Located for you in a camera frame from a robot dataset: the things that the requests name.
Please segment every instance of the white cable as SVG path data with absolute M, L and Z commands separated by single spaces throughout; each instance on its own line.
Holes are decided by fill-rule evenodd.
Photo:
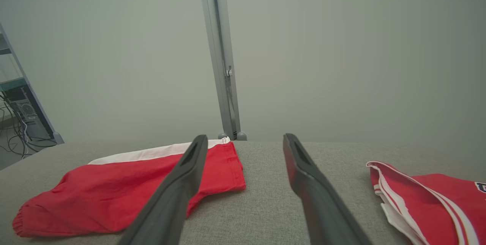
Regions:
M 20 140 L 22 141 L 22 143 L 25 144 L 26 148 L 27 148 L 27 152 L 25 154 L 22 155 L 22 158 L 24 157 L 24 155 L 27 155 L 29 153 L 29 146 L 27 145 L 27 142 L 29 141 L 29 138 L 27 137 L 27 124 L 24 122 L 24 120 L 22 119 L 21 117 L 21 114 L 19 113 L 19 120 L 25 125 L 25 128 L 24 128 L 24 139 L 22 139 L 19 135 L 19 138 Z
M 22 123 L 25 125 L 24 129 L 24 141 L 25 141 L 25 146 L 27 148 L 27 152 L 24 155 L 27 155 L 29 153 L 29 146 L 27 143 L 29 142 L 29 137 L 27 136 L 27 124 L 24 122 L 24 120 L 21 118 Z

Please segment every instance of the printed logo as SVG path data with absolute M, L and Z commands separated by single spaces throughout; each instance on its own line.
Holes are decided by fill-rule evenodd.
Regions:
M 479 191 L 486 193 L 486 183 L 475 182 L 475 184 L 478 186 Z

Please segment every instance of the computer tower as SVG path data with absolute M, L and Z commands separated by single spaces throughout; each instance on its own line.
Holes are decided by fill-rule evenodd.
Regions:
M 32 141 L 54 138 L 52 129 L 43 116 L 27 84 L 5 90 L 3 95 L 8 100 L 14 113 L 20 115 L 21 119 L 26 123 L 26 133 Z

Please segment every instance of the white stripe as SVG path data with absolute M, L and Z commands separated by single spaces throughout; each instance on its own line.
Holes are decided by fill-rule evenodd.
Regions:
M 417 183 L 418 185 L 422 186 L 423 188 L 427 189 L 427 191 L 429 191 L 430 193 L 432 193 L 433 196 L 435 196 L 439 201 L 440 203 L 444 206 L 444 208 L 447 210 L 447 212 L 449 213 L 449 215 L 451 216 L 451 219 L 453 220 L 454 222 L 454 226 L 456 228 L 456 233 L 457 233 L 457 237 L 458 237 L 458 240 L 459 240 L 459 243 L 458 245 L 464 245 L 465 244 L 465 238 L 464 238 L 464 235 L 462 234 L 462 230 L 461 230 L 461 224 L 458 220 L 458 218 L 455 216 L 454 212 L 452 212 L 451 208 L 449 208 L 449 206 L 445 203 L 445 201 L 439 197 L 436 193 L 436 191 L 422 185 L 420 182 L 416 181 L 415 179 L 411 178 L 410 176 L 406 175 L 406 174 L 403 174 L 402 172 L 399 172 L 395 169 L 393 169 L 392 167 L 388 166 L 387 164 L 383 163 L 383 162 L 380 162 L 380 161 L 369 161 L 367 162 L 366 166 L 367 167 L 373 167 L 373 168 L 376 168 L 376 166 L 372 166 L 370 165 L 371 163 L 378 163 L 378 164 L 381 164 L 383 166 L 386 166 L 388 167 L 389 169 L 392 169 L 394 172 L 397 172 L 398 174 L 406 177 L 407 179 Z
M 381 206 L 385 216 L 388 219 L 388 222 L 398 231 L 408 237 L 413 245 L 424 245 L 420 237 L 418 237 L 415 231 L 406 223 L 403 217 L 396 212 L 390 203 L 387 202 L 386 197 L 382 198 L 384 198 L 385 203 L 382 203 Z
M 229 143 L 231 140 L 229 137 L 222 139 L 210 139 L 208 140 L 208 149 L 213 148 L 218 144 Z M 129 162 L 137 160 L 152 160 L 154 158 L 166 157 L 170 155 L 183 154 L 192 142 L 172 144 L 168 146 L 161 146 L 156 148 L 150 148 L 145 150 L 137 150 L 127 153 L 120 153 L 111 156 L 106 156 L 93 160 L 89 164 L 107 164 L 114 162 Z
M 379 184 L 375 184 L 373 185 L 373 189 L 375 190 L 375 195 L 378 195 L 378 196 L 382 196 L 383 194 L 383 191 L 380 189 L 380 185 Z
M 476 231 L 474 230 L 472 223 L 469 221 L 469 219 L 464 214 L 462 209 L 458 205 L 456 205 L 452 200 L 446 198 L 444 195 L 440 194 L 439 192 L 433 191 L 433 193 L 436 193 L 439 197 L 441 197 L 443 200 L 449 203 L 449 205 L 451 205 L 454 211 L 456 211 L 457 215 L 459 216 L 459 219 L 462 221 L 462 224 L 464 226 L 465 235 L 467 236 L 467 241 L 469 242 L 469 245 L 479 245 L 479 240 L 478 240 L 478 236 L 476 235 Z
M 415 231 L 418 238 L 420 238 L 423 243 L 429 245 L 427 239 L 425 238 L 422 231 L 420 230 L 420 227 L 418 226 L 417 222 L 415 222 L 413 217 L 408 212 L 408 208 L 405 204 L 405 201 L 403 200 L 403 198 L 400 195 L 395 193 L 395 191 L 393 191 L 392 188 L 390 188 L 390 186 L 387 183 L 387 179 L 383 176 L 380 168 L 377 167 L 377 166 L 373 166 L 373 165 L 368 165 L 368 164 L 366 164 L 366 165 L 368 167 L 372 167 L 373 169 L 378 171 L 378 173 L 380 175 L 380 177 L 378 179 L 378 185 L 380 185 L 380 189 L 382 191 L 386 192 L 386 193 L 383 193 L 383 196 L 385 196 L 387 198 L 387 201 L 389 203 L 392 202 L 392 200 L 390 198 L 388 198 L 389 196 L 391 198 L 393 198 L 393 201 L 396 203 L 396 206 L 394 204 L 390 204 L 390 206 L 393 207 L 396 210 L 397 213 L 401 213 L 402 218 L 405 220 L 405 222 L 408 224 L 408 226 L 410 226 L 410 228 L 413 231 Z

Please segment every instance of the gray fabric surface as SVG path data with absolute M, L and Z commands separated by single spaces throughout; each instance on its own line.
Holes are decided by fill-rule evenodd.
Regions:
M 406 244 L 390 226 L 373 193 L 369 160 L 388 162 L 409 175 L 440 172 L 485 181 L 484 172 L 441 153 L 362 143 L 303 143 L 375 245 Z M 116 244 L 120 234 L 69 238 L 20 238 L 12 220 L 30 198 L 53 188 L 69 170 L 95 158 L 159 146 L 156 143 L 71 143 L 43 150 L 0 171 L 0 243 Z M 212 195 L 186 220 L 181 244 L 309 244 L 302 205 L 288 183 L 281 142 L 235 142 L 246 191 Z

